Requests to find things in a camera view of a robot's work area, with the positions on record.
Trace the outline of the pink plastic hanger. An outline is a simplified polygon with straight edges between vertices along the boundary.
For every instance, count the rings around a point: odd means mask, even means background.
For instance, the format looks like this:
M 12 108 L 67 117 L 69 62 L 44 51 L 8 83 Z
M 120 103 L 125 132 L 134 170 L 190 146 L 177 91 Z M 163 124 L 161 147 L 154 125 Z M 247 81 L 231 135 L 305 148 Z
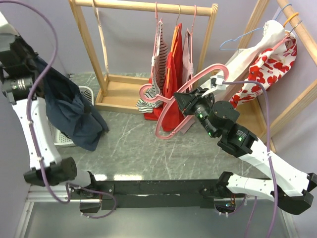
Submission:
M 223 72 L 222 76 L 212 76 L 204 88 L 199 87 L 191 92 L 186 92 L 195 82 L 201 79 L 208 73 L 220 70 Z M 160 139 L 171 139 L 176 133 L 182 131 L 187 124 L 194 118 L 194 107 L 202 100 L 207 101 L 208 105 L 214 104 L 215 95 L 226 91 L 225 81 L 229 77 L 228 68 L 220 63 L 212 64 L 207 68 L 203 69 L 201 72 L 197 73 L 191 80 L 186 82 L 179 90 L 177 90 L 171 98 L 164 97 L 160 94 L 155 94 L 153 97 L 149 98 L 145 96 L 147 90 L 152 88 L 151 84 L 143 85 L 139 90 L 140 98 L 148 103 L 156 103 L 158 101 L 166 103 L 160 117 L 158 118 L 155 135 Z M 184 115 L 184 120 L 173 130 L 169 135 L 161 135 L 160 129 L 162 128 L 163 119 L 165 119 L 168 110 L 177 103 L 180 111 Z

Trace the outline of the red white striped top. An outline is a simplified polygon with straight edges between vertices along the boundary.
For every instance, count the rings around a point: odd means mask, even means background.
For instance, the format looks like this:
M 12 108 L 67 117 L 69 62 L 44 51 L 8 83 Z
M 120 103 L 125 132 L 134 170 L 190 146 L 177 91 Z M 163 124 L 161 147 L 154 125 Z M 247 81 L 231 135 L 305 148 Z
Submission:
M 152 56 L 151 64 L 151 88 L 147 89 L 144 96 L 146 98 L 154 98 L 156 95 L 162 95 L 163 86 L 165 81 L 166 62 L 168 55 L 168 45 L 163 39 L 163 21 L 157 24 L 156 39 L 154 44 L 154 54 Z M 139 99 L 136 107 L 141 113 L 152 113 L 154 108 L 158 108 L 162 105 L 162 101 L 146 102 L 143 99 Z

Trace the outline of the navy blue printed top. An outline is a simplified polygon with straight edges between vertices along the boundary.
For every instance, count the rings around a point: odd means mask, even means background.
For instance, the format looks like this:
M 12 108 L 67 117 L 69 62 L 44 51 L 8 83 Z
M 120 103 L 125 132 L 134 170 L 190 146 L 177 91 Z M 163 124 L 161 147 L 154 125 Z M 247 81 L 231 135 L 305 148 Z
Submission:
M 79 87 L 54 68 L 43 78 L 47 118 L 75 145 L 95 151 L 100 137 L 109 127 L 98 112 L 80 92 Z

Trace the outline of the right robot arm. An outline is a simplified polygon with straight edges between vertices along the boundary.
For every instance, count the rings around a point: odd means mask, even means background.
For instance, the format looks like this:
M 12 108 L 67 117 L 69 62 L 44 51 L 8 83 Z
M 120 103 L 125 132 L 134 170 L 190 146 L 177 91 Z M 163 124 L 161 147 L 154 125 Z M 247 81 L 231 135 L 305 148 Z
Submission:
M 217 143 L 224 152 L 245 161 L 266 175 L 266 179 L 247 178 L 223 172 L 207 196 L 227 198 L 246 194 L 277 201 L 280 209 L 293 215 L 308 210 L 313 202 L 311 191 L 317 186 L 315 173 L 302 172 L 273 152 L 251 131 L 237 124 L 239 112 L 227 101 L 215 101 L 214 96 L 202 96 L 202 90 L 175 93 L 181 112 L 195 116 L 209 137 L 220 138 Z

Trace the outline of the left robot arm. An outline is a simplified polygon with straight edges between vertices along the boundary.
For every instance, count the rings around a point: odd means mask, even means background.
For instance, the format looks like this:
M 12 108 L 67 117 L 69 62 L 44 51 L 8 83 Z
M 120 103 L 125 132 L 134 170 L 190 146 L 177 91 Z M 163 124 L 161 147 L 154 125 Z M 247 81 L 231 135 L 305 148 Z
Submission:
M 1 89 L 19 118 L 29 151 L 30 170 L 25 181 L 37 186 L 81 186 L 87 199 L 98 196 L 92 174 L 77 168 L 73 158 L 62 158 L 51 135 L 46 102 L 39 84 L 51 66 L 42 60 L 6 20 L 0 23 Z

